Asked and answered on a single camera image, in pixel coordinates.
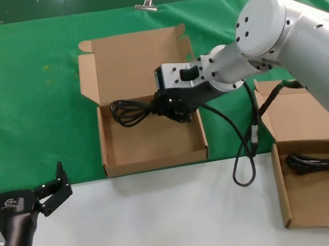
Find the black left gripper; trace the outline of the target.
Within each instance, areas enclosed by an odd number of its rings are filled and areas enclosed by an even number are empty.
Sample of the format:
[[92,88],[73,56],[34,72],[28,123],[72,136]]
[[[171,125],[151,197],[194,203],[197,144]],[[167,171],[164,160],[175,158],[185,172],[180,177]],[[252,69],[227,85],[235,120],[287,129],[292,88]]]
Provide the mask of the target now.
[[33,190],[0,194],[0,231],[5,246],[32,246],[39,212],[49,217],[72,195],[62,163],[57,162],[55,179]]

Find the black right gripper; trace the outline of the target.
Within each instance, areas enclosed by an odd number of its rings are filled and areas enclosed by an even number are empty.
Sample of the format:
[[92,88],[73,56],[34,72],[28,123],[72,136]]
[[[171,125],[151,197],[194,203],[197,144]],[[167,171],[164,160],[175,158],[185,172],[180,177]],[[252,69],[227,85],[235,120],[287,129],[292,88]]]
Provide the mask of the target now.
[[192,120],[192,115],[200,104],[224,95],[224,91],[214,88],[205,81],[193,88],[172,88],[167,91],[158,90],[151,101],[151,111],[158,116],[184,123]]

